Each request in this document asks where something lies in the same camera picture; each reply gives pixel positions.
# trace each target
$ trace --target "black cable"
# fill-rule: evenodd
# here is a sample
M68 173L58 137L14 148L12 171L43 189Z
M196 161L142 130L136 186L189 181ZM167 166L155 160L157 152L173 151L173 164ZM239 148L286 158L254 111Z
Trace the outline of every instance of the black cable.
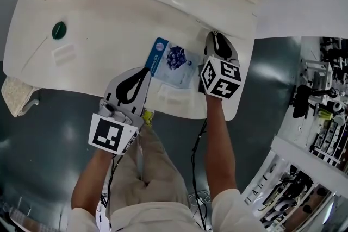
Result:
M204 123L203 123L203 126L201 128L201 131L200 133L198 134L198 137L197 137L197 140L195 142L195 145L192 149L192 156L191 156L191 163L192 163L192 185L193 185L193 188L194 188L194 191L195 191L195 197L196 197L196 202L197 202L197 206L198 206L198 209L200 211L200 216L201 216L201 220L202 220L202 225L203 225L203 229L204 230L207 230L207 226L206 226L206 223L207 223L207 213L208 213L208 210L207 210L207 206L204 202L203 205L206 209L205 211L205 214L204 214L204 217L202 215L202 210L201 210L201 206L200 206L200 203L199 203L199 195L198 195L198 192L197 192L197 185L196 185L196 177L195 177L195 154L196 154L196 151L198 149L198 144L200 142L200 139L202 137L202 134L204 133L205 129L206 129L206 126L207 126L207 119L204 120Z

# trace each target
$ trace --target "green round sticker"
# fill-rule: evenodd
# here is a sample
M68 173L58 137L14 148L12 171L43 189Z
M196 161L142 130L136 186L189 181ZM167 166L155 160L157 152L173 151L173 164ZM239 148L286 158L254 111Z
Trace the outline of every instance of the green round sticker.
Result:
M66 25L63 21L58 22L52 29L52 37L55 40L63 38L66 34Z

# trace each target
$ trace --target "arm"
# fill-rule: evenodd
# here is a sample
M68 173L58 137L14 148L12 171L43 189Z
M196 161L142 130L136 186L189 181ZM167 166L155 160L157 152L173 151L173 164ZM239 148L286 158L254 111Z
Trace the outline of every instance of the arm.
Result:
M95 216L113 154L98 149L79 177L71 197L71 208L82 208Z
M220 192L236 189L235 161L221 99L206 95L207 150L206 173L212 200Z

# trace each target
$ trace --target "white curved table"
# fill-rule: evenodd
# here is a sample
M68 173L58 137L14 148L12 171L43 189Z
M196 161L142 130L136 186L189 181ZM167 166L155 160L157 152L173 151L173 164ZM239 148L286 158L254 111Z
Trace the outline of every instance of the white curved table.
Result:
M52 28L62 20L67 33L63 39L53 40ZM244 28L248 28L249 38L229 37L239 54L243 84L255 24ZM145 64L157 37L203 54L208 32L192 16L155 0L19 0L3 68L8 76L32 86L103 96L112 78ZM73 45L73 59L56 66L52 51L69 44ZM197 92L197 85L198 73L188 90L163 87L153 78L145 107L179 117L205 118L205 97ZM226 120L235 116L242 90L243 85L223 102Z

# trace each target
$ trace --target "person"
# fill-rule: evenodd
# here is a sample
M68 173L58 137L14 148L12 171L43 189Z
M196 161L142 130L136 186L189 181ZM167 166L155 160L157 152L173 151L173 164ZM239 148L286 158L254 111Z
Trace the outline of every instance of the person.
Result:
M212 199L212 229L218 232L265 231L237 190L235 160L221 100L206 96L207 149L205 167ZM140 179L137 144L116 168L106 216L111 231L190 231L202 229L192 217L184 180L153 130L143 127ZM71 198L67 231L98 231L95 214L113 154L98 149L79 177Z

